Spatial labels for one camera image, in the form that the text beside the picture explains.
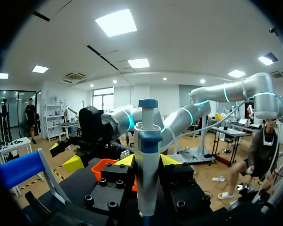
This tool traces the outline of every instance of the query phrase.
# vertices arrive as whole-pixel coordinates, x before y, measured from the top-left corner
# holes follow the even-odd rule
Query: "man sitting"
[[[274,131],[275,122],[266,121],[266,126],[260,130],[253,138],[250,145],[249,157],[231,167],[230,189],[218,195],[219,199],[230,199],[234,197],[234,190],[238,182],[239,173],[247,172],[252,177],[262,178],[268,171],[273,160],[277,146],[278,136]],[[267,175],[267,182],[263,186],[266,191],[271,187],[274,177],[278,153],[273,166]]]

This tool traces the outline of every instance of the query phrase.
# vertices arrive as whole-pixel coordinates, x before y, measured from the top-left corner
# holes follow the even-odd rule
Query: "blue chair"
[[[45,180],[51,190],[52,195],[63,204],[65,204],[65,201],[70,202],[54,178],[41,148],[38,148],[35,152],[26,154],[0,165],[0,171],[2,180],[7,189],[11,189],[21,182],[43,171]]]

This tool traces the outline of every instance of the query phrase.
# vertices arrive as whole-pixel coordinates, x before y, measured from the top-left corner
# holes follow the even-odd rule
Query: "tripod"
[[[0,112],[0,130],[2,137],[1,144],[3,145],[7,145],[9,142],[12,142],[12,137],[10,133],[9,112],[6,108],[6,101],[6,99],[3,99],[4,104],[2,105],[2,110]]]

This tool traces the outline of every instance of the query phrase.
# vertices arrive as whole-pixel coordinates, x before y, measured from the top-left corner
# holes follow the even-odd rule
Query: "white robotic arm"
[[[247,107],[247,110],[248,110],[248,112],[249,112],[249,118],[250,118],[250,119],[254,119],[254,111],[253,111],[253,108],[251,107],[251,105],[249,105],[249,106]]]
[[[75,118],[79,119],[79,112],[77,112],[75,109],[73,109],[71,106],[66,105],[65,107],[65,111],[67,112],[68,110],[70,110],[72,113],[75,114]]]
[[[190,96],[193,104],[171,113],[164,122],[159,111],[155,109],[154,124],[161,127],[162,150],[196,120],[210,113],[209,100],[231,102],[253,97],[256,117],[279,119],[283,122],[283,97],[274,93],[271,78],[267,73],[257,73],[246,79],[222,85],[197,88],[190,92]],[[142,121],[142,110],[127,105],[103,114],[102,121],[103,124],[112,125],[113,138],[116,139],[133,129],[136,122]]]

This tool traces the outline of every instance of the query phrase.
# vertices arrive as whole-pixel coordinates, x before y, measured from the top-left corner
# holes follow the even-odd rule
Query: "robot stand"
[[[6,108],[6,101],[7,99],[3,99],[4,104],[0,112],[0,131],[2,137],[1,144],[3,145],[7,145],[9,142],[12,142],[12,136],[10,133],[9,112]]]
[[[202,127],[204,128],[207,124],[206,116],[202,117]],[[199,147],[185,147],[182,150],[178,150],[179,154],[168,155],[168,157],[175,159],[179,162],[187,163],[214,163],[215,158],[210,156],[206,158],[205,156],[209,155],[209,152],[204,146],[206,130],[201,132],[201,144]]]

